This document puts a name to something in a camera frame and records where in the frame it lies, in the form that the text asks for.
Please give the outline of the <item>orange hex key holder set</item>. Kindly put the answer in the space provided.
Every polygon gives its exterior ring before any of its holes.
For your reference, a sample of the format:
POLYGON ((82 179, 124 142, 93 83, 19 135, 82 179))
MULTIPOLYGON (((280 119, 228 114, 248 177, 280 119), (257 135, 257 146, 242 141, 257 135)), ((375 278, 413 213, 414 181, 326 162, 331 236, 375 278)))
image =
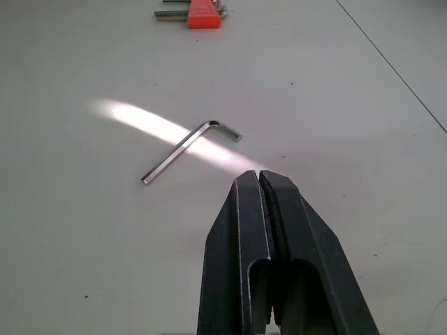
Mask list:
POLYGON ((212 0, 191 0, 186 24, 189 29, 218 29, 221 18, 212 0))

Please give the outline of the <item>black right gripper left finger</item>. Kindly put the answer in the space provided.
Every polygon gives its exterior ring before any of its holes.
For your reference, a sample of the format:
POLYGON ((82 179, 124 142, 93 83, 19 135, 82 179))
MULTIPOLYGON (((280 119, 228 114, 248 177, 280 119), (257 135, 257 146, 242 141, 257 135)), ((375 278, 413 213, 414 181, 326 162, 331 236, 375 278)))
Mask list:
POLYGON ((270 321, 270 222, 254 171, 237 177, 207 235, 197 335, 263 335, 270 321))

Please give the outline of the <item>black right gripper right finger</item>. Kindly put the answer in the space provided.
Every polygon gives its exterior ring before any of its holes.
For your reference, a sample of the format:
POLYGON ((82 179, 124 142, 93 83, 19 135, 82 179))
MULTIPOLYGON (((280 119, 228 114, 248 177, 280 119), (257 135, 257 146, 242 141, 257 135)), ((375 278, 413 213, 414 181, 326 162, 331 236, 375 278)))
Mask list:
POLYGON ((273 312, 281 335, 379 335, 343 248, 283 175, 260 173, 276 253, 273 312))

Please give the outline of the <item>silver hex key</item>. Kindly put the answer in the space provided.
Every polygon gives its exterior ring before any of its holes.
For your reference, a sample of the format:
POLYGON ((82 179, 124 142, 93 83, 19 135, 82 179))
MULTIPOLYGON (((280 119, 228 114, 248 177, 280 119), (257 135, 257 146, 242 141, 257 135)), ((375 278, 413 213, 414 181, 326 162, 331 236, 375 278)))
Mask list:
POLYGON ((186 137, 178 142, 173 150, 159 163, 157 163, 150 171, 140 178, 144 185, 150 185, 169 165, 179 158, 196 140, 202 137, 210 129, 216 128, 226 137, 234 142, 239 142, 242 135, 233 128, 216 120, 209 120, 199 125, 195 130, 191 131, 186 137))

